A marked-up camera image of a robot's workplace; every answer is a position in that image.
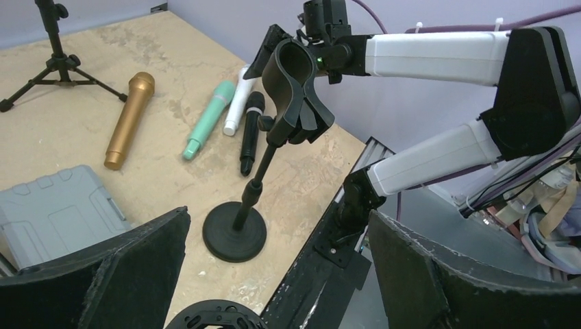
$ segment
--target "white robot arm segment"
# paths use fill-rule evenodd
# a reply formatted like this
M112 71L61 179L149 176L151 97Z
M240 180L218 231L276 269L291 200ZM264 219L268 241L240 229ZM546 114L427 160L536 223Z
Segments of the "white robot arm segment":
M375 193L387 196L500 157L482 120L472 120L377 162L367 175Z
M367 41L365 72L495 86L508 38L508 32L376 35Z

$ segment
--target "gold microphone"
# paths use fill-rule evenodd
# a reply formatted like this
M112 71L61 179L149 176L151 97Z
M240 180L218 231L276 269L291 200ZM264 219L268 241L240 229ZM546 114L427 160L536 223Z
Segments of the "gold microphone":
M123 106L123 111L121 111L105 153L105 167L119 170L123 166L145 106L153 96L155 89L156 81L151 74L146 72L135 74L129 81L127 101Z

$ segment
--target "black microphone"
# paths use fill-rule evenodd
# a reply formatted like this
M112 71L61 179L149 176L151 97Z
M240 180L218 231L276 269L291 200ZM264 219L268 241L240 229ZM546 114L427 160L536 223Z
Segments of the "black microphone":
M264 95L259 91L253 91L246 101L246 123L240 151L240 173L248 176L252 171L252 164L256 155L258 144L258 118L264 112Z

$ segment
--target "microphone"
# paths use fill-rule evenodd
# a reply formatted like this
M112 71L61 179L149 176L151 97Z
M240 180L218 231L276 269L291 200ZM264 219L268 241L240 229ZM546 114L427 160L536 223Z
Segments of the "microphone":
M234 99L232 104L230 104L230 109L228 110L228 115L226 116L226 121L224 122L223 133L226 136L234 136L238 126L240 125L240 120L242 119L242 114L244 114L244 105L250 95L250 91L256 82L256 79L244 80L244 74L248 71L250 65L245 65L238 72L238 85L236 85L236 93L234 93Z
M246 102L246 125L242 138L240 151L240 173L246 177L252 171L256 145L258 144L258 118L264 112L264 95L259 91L253 91Z
M222 111L232 101L235 90L234 84L227 80L214 89L214 96L188 137L188 146L182 154L184 159L192 160L199 148L206 143L208 136L218 123Z
M139 121L145 111L145 106L153 96L156 81L146 72L139 72L129 81L129 92L123 111L119 116L113 136L107 147L105 167L111 170L119 170L133 143Z

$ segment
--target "white microphone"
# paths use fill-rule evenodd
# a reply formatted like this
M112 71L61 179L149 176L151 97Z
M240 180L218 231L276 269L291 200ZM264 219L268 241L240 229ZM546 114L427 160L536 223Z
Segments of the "white microphone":
M244 114L244 105L248 100L248 96L252 91L254 82L256 79L244 80L244 73L248 71L250 65L246 64L240 72L238 72L238 85L236 86L236 92L234 93L234 98L232 103L230 103L230 108L228 109L228 115L226 116L226 121L224 122L224 135L234 136L238 126L240 125L240 120Z

